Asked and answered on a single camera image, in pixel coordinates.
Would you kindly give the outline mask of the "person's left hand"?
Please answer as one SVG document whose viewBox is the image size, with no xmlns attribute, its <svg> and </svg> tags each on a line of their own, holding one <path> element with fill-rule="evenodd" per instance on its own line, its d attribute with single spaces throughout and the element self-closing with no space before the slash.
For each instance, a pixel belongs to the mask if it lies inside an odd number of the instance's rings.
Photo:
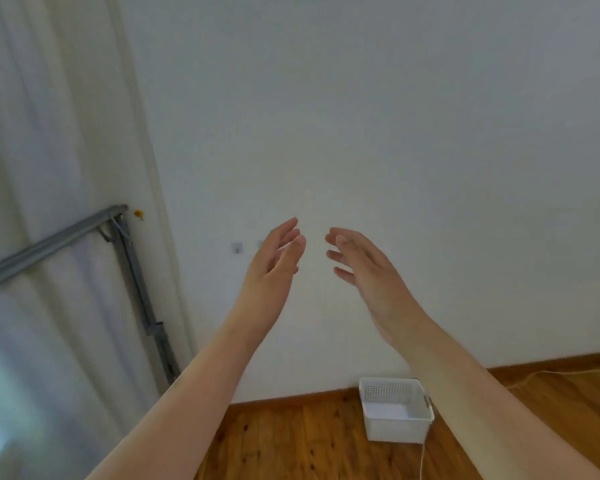
<svg viewBox="0 0 600 480">
<path fill-rule="evenodd" d="M 286 304 L 291 284 L 274 277 L 279 252 L 298 235 L 298 218 L 293 217 L 274 228 L 257 250 L 242 282 L 229 321 L 240 336 L 258 346 L 278 320 Z"/>
</svg>

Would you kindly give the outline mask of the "person's right forearm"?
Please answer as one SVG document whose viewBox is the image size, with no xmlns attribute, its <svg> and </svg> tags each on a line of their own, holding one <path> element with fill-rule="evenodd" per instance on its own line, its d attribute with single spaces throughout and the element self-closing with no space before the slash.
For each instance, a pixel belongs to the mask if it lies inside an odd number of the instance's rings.
<svg viewBox="0 0 600 480">
<path fill-rule="evenodd" d="M 428 316 L 399 350 L 484 480 L 600 480 L 600 469 L 536 417 Z"/>
</svg>

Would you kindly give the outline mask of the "white curtain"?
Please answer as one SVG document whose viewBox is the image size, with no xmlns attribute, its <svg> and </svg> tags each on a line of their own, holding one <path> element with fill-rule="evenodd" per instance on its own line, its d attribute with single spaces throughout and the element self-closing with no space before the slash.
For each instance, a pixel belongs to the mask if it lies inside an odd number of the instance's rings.
<svg viewBox="0 0 600 480">
<path fill-rule="evenodd" d="M 82 480 L 190 359 L 121 0 L 0 0 L 0 480 Z"/>
</svg>

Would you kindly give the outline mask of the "white plastic basket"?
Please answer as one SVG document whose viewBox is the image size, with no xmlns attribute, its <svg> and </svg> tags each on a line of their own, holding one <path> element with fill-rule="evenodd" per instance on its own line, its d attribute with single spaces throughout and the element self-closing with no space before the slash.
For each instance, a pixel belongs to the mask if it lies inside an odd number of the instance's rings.
<svg viewBox="0 0 600 480">
<path fill-rule="evenodd" d="M 425 443 L 435 414 L 418 379 L 362 377 L 358 390 L 369 441 Z"/>
</svg>

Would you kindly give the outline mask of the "person's right hand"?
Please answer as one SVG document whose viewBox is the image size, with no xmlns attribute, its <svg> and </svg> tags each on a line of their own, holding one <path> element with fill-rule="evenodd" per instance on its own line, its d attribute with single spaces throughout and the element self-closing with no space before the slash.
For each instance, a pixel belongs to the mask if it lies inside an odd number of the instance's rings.
<svg viewBox="0 0 600 480">
<path fill-rule="evenodd" d="M 344 235 L 364 249 L 375 263 L 374 268 L 352 270 L 337 262 L 336 235 Z M 416 340 L 422 338 L 422 326 L 430 322 L 430 317 L 408 290 L 397 269 L 384 252 L 362 233 L 331 227 L 325 240 L 336 248 L 326 253 L 329 259 L 339 264 L 334 273 L 357 288 L 382 338 L 407 359 L 415 349 Z"/>
</svg>

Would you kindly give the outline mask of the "grey metal rack frame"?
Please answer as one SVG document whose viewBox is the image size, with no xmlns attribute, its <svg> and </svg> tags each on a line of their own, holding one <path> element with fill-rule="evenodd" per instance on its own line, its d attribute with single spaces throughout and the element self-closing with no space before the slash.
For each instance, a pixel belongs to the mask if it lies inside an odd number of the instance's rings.
<svg viewBox="0 0 600 480">
<path fill-rule="evenodd" d="M 127 211 L 128 206 L 125 204 L 110 206 L 1 259 L 0 285 L 71 246 L 87 234 L 99 233 L 104 241 L 112 243 L 116 250 L 120 268 L 127 279 L 129 293 L 139 311 L 141 326 L 146 336 L 154 340 L 166 381 L 168 385 L 172 385 L 181 375 L 181 368 L 177 363 L 166 327 L 163 322 L 157 320 L 154 312 L 125 216 Z"/>
</svg>

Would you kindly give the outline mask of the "person's left forearm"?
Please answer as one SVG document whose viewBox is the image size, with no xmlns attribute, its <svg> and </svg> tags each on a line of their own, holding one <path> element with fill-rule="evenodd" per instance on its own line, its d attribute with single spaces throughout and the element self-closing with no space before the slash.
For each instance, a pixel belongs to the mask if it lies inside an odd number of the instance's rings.
<svg viewBox="0 0 600 480">
<path fill-rule="evenodd" d="M 193 480 L 267 329 L 231 316 L 86 480 Z"/>
</svg>

